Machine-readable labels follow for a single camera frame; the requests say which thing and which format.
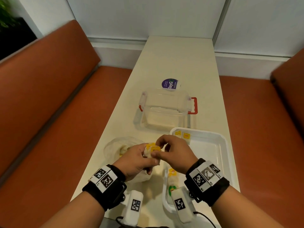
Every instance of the black wristband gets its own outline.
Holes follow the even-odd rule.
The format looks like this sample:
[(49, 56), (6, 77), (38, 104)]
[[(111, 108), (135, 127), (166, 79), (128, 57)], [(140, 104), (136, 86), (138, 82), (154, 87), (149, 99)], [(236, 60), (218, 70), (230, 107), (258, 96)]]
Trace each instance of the black wristband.
[[(114, 173), (117, 178), (113, 181), (113, 179), (109, 176), (109, 172), (104, 169), (110, 169), (112, 174)], [(97, 182), (92, 182), (92, 178), (98, 177)], [(125, 175), (115, 166), (107, 165), (107, 167), (102, 167), (99, 169), (94, 175), (90, 178), (88, 184), (82, 188), (82, 191), (88, 192), (96, 201), (103, 207), (105, 211), (117, 206), (120, 202), (124, 200), (124, 191), (127, 186), (124, 183), (126, 180)], [(99, 189), (101, 184), (103, 187), (103, 192)]]
[(198, 170), (198, 168), (204, 162), (205, 160), (200, 158), (195, 164), (192, 165), (192, 167), (186, 173), (187, 179), (184, 183), (191, 192), (192, 197), (197, 202), (204, 201), (209, 206), (213, 206), (213, 204), (219, 199), (230, 184), (226, 178), (221, 176), (221, 171), (210, 161), (207, 161), (207, 163), (203, 166), (208, 168), (208, 171), (210, 171), (212, 177), (217, 179), (217, 182), (213, 184), (211, 178), (209, 179), (203, 177), (203, 174)]

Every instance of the table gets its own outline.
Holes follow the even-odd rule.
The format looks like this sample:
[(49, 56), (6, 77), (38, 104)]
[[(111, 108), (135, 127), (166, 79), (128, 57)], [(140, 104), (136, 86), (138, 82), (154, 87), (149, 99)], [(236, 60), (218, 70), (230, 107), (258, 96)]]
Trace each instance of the table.
[[(101, 165), (108, 164), (104, 159), (103, 148), (109, 141), (117, 137), (132, 136), (144, 142), (155, 142), (164, 134), (138, 126), (141, 117), (138, 103), (142, 91), (148, 87), (161, 88), (162, 81), (168, 78), (179, 80), (181, 89), (186, 90), (190, 96), (197, 97), (199, 112), (190, 116), (191, 128), (217, 132), (226, 137), (233, 159), (231, 170), (236, 175), (212, 40), (150, 36), (72, 199), (81, 193), (82, 187)], [(163, 164), (162, 162), (154, 168), (149, 181), (128, 187), (128, 190), (135, 189), (144, 194), (138, 223), (141, 227), (180, 226), (177, 216), (167, 213), (162, 206)], [(239, 190), (237, 179), (233, 179), (231, 184)], [(123, 206), (119, 205), (107, 211), (105, 217), (115, 219), (121, 215), (122, 209)], [(204, 213), (218, 223), (210, 208)]]

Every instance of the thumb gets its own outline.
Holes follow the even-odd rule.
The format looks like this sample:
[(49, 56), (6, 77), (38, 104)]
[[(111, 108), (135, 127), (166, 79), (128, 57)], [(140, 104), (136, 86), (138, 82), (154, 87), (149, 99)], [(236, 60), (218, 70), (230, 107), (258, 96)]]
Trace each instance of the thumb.
[(155, 158), (143, 158), (143, 168), (153, 167), (157, 166), (159, 164), (159, 161)]
[(169, 152), (153, 151), (151, 152), (151, 156), (157, 159), (161, 159), (165, 162), (168, 162), (169, 160)]

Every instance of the person's right arm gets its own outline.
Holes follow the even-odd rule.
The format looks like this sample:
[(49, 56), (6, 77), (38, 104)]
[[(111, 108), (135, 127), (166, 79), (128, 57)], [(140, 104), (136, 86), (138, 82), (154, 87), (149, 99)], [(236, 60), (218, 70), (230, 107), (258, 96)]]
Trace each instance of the person's right arm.
[[(173, 135), (163, 135), (156, 145), (165, 152), (153, 152), (151, 156), (164, 160), (177, 172), (186, 174), (198, 160), (186, 141)], [(282, 228), (278, 222), (262, 211), (240, 192), (229, 186), (211, 207), (222, 228)]]

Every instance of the red handle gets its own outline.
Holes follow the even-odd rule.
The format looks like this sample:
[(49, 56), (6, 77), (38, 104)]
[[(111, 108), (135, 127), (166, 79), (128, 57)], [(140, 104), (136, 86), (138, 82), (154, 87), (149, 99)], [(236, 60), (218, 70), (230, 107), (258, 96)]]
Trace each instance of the red handle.
[(188, 114), (197, 114), (197, 98), (192, 97), (191, 99), (194, 99), (194, 112), (188, 111)]

